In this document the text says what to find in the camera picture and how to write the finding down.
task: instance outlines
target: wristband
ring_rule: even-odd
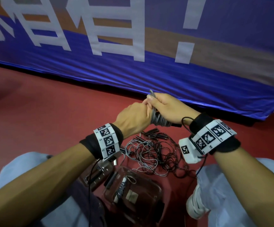
[[[94,130],[79,143],[84,145],[96,159],[109,159],[120,151],[123,142],[121,130],[112,123],[107,123]]]
[[[193,134],[197,134],[205,126],[207,126],[210,123],[212,124],[213,121],[214,121],[214,119],[212,117],[208,116],[206,113],[201,113],[199,116],[197,116],[195,118],[195,120],[193,120],[191,122],[189,127],[190,127],[190,130]],[[216,120],[216,124],[219,124],[221,126],[220,128],[222,130],[226,131],[225,135],[227,135],[227,136],[226,136],[226,139],[224,138],[225,139],[224,141],[222,141],[215,148],[211,149],[211,151],[209,153],[212,155],[216,151],[218,151],[218,152],[231,152],[231,151],[234,151],[234,150],[238,149],[240,147],[241,143],[238,139],[236,139],[233,136],[236,133],[229,126],[227,126],[224,122],[222,122],[219,119]]]

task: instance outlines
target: black wristband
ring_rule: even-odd
[[[123,134],[122,134],[121,130],[112,123],[110,123],[110,125],[115,131],[119,146],[121,146],[121,144],[123,142]],[[90,151],[90,153],[95,157],[95,159],[103,159],[101,148],[100,148],[100,145],[99,145],[99,142],[97,140],[95,133],[92,133],[92,134],[86,136],[86,138],[81,140],[79,143],[84,145]]]
[[[206,113],[201,113],[198,115],[190,124],[190,130],[193,134],[196,134],[200,131],[203,127],[209,124],[214,119],[208,116]],[[224,142],[220,143],[214,149],[212,149],[209,153],[212,155],[216,151],[218,152],[231,152],[238,149],[241,145],[241,142],[236,139],[234,136],[229,137]]]

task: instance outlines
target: coiled gray rope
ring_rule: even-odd
[[[150,90],[150,95],[157,99],[157,97],[155,96],[155,93],[152,90]],[[162,115],[154,107],[152,110],[152,119],[151,119],[150,123],[154,124],[155,126],[158,126],[158,125],[159,126],[171,126],[172,125],[172,123],[168,122],[165,118],[163,118]]]

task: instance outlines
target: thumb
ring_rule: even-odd
[[[163,104],[158,99],[156,99],[155,97],[153,97],[151,95],[147,95],[146,98],[148,100],[148,103],[150,103],[158,111],[160,111],[162,109]]]

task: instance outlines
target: banner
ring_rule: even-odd
[[[0,63],[264,120],[274,0],[0,0]]]

